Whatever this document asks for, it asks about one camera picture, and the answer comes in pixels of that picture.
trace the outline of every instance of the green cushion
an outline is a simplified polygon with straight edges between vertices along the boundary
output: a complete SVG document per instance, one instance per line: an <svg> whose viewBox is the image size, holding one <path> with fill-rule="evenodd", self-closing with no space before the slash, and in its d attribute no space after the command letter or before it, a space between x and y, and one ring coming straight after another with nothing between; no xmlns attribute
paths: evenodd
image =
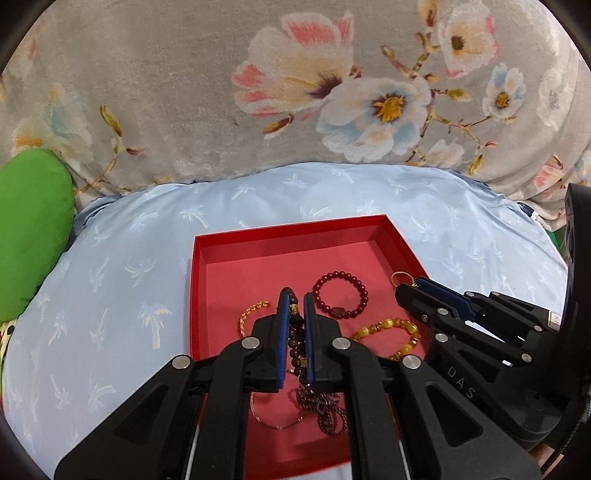
<svg viewBox="0 0 591 480"><path fill-rule="evenodd" d="M74 216L72 178L50 151L0 168L0 322L27 307L63 252Z"/></svg>

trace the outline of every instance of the red beaded bracelet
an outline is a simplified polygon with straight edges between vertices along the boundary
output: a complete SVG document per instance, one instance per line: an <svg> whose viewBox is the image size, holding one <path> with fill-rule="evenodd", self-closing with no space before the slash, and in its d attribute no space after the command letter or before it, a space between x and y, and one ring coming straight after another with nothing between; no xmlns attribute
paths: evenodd
<svg viewBox="0 0 591 480"><path fill-rule="evenodd" d="M359 297L361 298L359 301L359 305L355 310L345 310L343 307L330 307L326 303L322 301L320 298L320 288L322 285L333 278L342 278L353 284L357 291L359 292ZM312 293L314 295L314 301L316 302L316 306L325 313L328 313L334 319L348 319L348 318L355 318L359 315L364 308L368 304L368 291L365 289L365 285L361 283L361 280L358 280L357 277L354 277L350 273L345 273L343 271L331 272L323 275L322 278L316 282L314 288L312 289Z"/></svg>

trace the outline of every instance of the red tray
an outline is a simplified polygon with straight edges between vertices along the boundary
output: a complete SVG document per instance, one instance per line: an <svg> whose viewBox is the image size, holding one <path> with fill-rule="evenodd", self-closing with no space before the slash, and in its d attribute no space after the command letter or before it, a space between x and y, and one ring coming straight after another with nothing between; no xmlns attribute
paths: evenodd
<svg viewBox="0 0 591 480"><path fill-rule="evenodd" d="M394 299L390 276L403 270L426 276L406 242L385 215L301 223L195 237L191 269L190 348L195 360L219 354L240 338L238 319L250 305L269 300L245 322L246 334L254 320L273 313L279 292L291 287L297 297L311 291L322 275L344 270L363 281L369 293L364 312L341 320L343 335L385 318L408 318ZM322 299L352 310L359 294L342 280L323 285ZM423 357L427 329L419 325L421 343L413 353ZM379 332L364 340L377 355L388 356L408 342L401 329ZM267 423L284 425L298 417L293 392L297 379L287 375L277 395L256 394L256 413ZM327 437L316 416L279 431L252 416L246 445L247 480L304 475L349 460L347 436Z"/></svg>

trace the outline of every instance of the sticker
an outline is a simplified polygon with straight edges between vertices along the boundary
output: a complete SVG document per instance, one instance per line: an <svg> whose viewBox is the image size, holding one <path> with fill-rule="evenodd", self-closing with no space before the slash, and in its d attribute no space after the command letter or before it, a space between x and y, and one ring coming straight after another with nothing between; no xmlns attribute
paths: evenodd
<svg viewBox="0 0 591 480"><path fill-rule="evenodd" d="M557 332L560 330L562 315L556 312L548 312L548 326Z"/></svg>

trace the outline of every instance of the light blue bed sheet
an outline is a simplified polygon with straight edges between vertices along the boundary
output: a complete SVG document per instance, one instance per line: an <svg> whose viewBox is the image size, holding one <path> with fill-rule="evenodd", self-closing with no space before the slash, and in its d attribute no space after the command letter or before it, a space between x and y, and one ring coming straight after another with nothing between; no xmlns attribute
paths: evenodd
<svg viewBox="0 0 591 480"><path fill-rule="evenodd" d="M188 352L195 235L385 213L434 280L563 308L566 266L542 227L515 203L448 171L306 163L166 184L88 212L21 316L5 363L6 418L50 478L85 435ZM350 469L306 478L348 479Z"/></svg>

